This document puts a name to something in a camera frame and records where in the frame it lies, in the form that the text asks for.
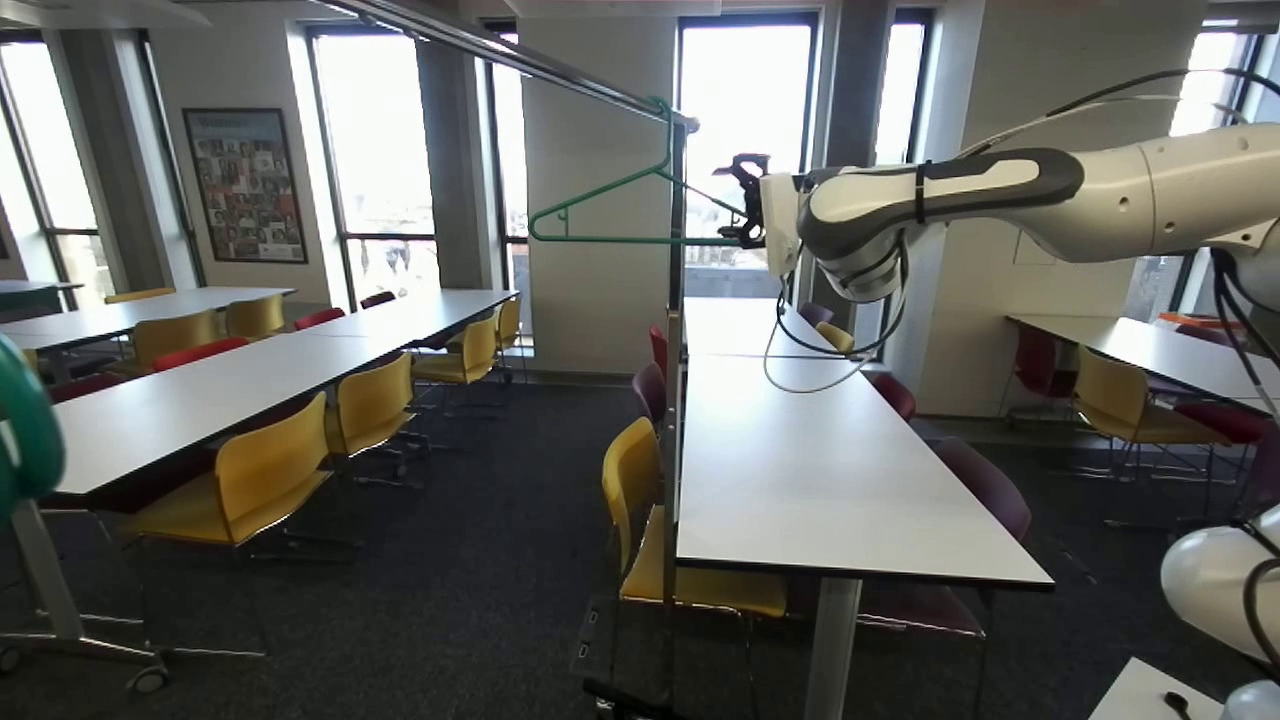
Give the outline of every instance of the white table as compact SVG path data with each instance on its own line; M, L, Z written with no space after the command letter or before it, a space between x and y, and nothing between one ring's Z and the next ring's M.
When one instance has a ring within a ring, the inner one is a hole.
M463 326L504 295L509 294L410 295L54 405L66 452L54 495L104 494L127 473L210 442L282 401L307 397L410 341ZM106 644L82 632L65 565L30 500L13 507L13 528L52 628L27 639L154 662L153 649Z
M687 345L675 562L825 576L807 720L843 716L859 576L1053 585L847 359Z
M685 302L685 337L695 358L831 358L831 345L792 309L776 302Z
M1225 716L1225 705L1214 705L1212 698L1131 657L1114 675L1114 684L1106 688L1106 698L1087 712L1087 720L1142 720L1142 716L1174 720L1174 712L1163 705L1163 693L1183 698L1188 716L1204 716L1204 720Z
M282 294L288 289L187 289L187 294L148 295L130 305L99 305L82 312L30 315L30 320L0 326L0 333L24 354L52 354L52 350L130 333L145 320L216 312L238 302L263 302Z
M1255 391L1230 350L1200 337L1178 337L1163 326L1141 326L1128 315L1012 315L1012 326L1038 329L1056 341L1090 350L1099 358L1255 411L1272 411L1272 405L1280 405L1280 368L1272 359L1252 354L1252 368L1260 373L1263 388Z

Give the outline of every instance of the white wall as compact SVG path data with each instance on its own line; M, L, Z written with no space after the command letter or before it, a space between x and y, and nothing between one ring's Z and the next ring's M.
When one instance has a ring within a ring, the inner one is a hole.
M1033 120L1114 82L1178 67L1204 0L953 0L941 8L927 151ZM1163 138L1161 111L1128 109L1073 125L1067 149ZM1000 221L954 221L914 247L913 320L893 368L924 411L1000 416L1012 368L1008 312L1118 312L1131 264L1061 264Z
M316 201L320 170L304 151L301 95L291 86L288 39L316 4L204 4L210 28L153 28L163 111L174 138L181 179L194 224L194 252L207 285L288 285L295 305L330 305L322 258L337 264L330 203ZM295 203L307 240L307 264L219 264L210 259L183 109L280 109L291 151Z
M521 45L575 63L637 95L672 95L669 18L521 20ZM529 109L529 210L548 210L621 179L664 151L664 125L522 86ZM669 238L669 183L638 179L568 218L570 238ZM529 247L534 365L548 373L631 373L642 329L664 320L669 246L548 246Z

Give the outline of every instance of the robotic arm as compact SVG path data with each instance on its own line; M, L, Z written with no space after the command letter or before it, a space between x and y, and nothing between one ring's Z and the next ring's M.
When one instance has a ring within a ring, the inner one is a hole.
M933 224L996 218L1061 259L1131 259L1219 247L1237 289L1280 312L1280 125L1166 138L1106 151L1016 149L914 170L831 170L765 177L761 210L772 264L799 247L847 302L885 302L900 285L905 247ZM1178 622L1219 644L1266 662L1280 644L1280 507L1252 534L1204 528L1161 568ZM1280 716L1280 684L1230 693L1229 716Z
M927 224L1000 218L1061 259L1229 247L1240 285L1280 309L1280 125L1106 151L1018 149L914 170L765 177L767 258L799 246L847 302L894 289L900 247Z

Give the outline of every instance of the poster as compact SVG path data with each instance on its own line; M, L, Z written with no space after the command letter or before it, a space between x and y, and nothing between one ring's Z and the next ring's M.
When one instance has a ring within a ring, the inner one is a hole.
M187 140L210 258L226 264L304 264L282 115L275 109L187 109Z

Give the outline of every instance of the chair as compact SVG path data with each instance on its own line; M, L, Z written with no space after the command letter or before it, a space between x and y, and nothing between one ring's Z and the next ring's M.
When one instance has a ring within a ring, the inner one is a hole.
M669 422L669 375L654 365L631 373L638 411L661 427Z
M454 354L417 358L417 375L445 385L479 385L496 368L496 315L479 315L463 329Z
M153 373L194 365L204 358L219 358L219 354L232 354L232 350L244 350L244 345L246 345L244 337L223 337L223 341L210 341L210 345L200 345L200 350L181 350L181 354L154 358Z
M847 329L840 329L840 326L817 326L817 333L819 333L840 358L851 354L851 333L847 333Z
M1252 521L1255 512L1280 503L1280 427L1266 423L1255 436L1252 463L1240 485L1237 521Z
M637 416L603 452L599 494L616 545L621 602L664 603L669 512L664 459L649 416ZM735 616L789 616L789 580L767 574L675 568L675 603Z
M1212 479L1212 447L1229 445L1219 431L1196 423L1191 416L1178 416L1163 405L1152 401L1146 391L1146 373L1106 359L1099 354L1079 354L1079 373L1074 373L1074 416L1106 442L1106 447L1118 442L1128 445L1128 458L1141 476L1141 447L1161 445L1161 447L1188 447L1204 445L1206 447L1206 468L1204 479Z
M301 333L301 329L316 329L316 326L326 326L326 320L339 320L339 315L349 315L349 312L345 309L316 309L316 312L291 320L291 329Z
M402 458L390 447L390 442L402 436L410 423L410 358L397 354L390 359L378 359L363 373L350 373L337 385L330 405L330 442L326 447L345 459L389 452L397 459L397 479L402 476Z
M1025 494L990 463L980 447L960 442L933 442L933 452L954 473L954 479L1016 535L1033 535L1033 507ZM867 580L859 603L864 628L887 632L941 632L973 638L980 644L973 716L984 716L984 675L988 675L988 628L990 628L990 592L973 592L960 585L918 585L918 580Z
M397 305L397 294L372 294L358 302L358 309Z
M669 341L669 333L649 329L649 359L653 359L664 375L672 375L672 341Z
M496 309L496 358L510 354L516 341L521 341L521 295L509 295L500 309Z
M835 312L828 305L799 305L795 309L812 329L828 326Z
M210 473L123 516L123 534L135 540L207 545L267 562L250 545L267 534L291 545L301 540L288 534L288 521L295 521L295 512L326 485L322 459L322 391L316 391L301 411L223 442ZM263 652L200 649L200 657L256 662Z
M260 295L223 309L223 333L244 341L263 341L282 333L282 295Z
M116 295L104 295L104 305L130 305L130 302L148 302L148 295L173 295L173 289L116 294Z
M153 368L167 354L200 350L219 341L216 312L163 315L130 329L130 358L139 368Z
M1074 368L1067 350L1038 329L1016 326L1012 382L1038 405L1073 401Z

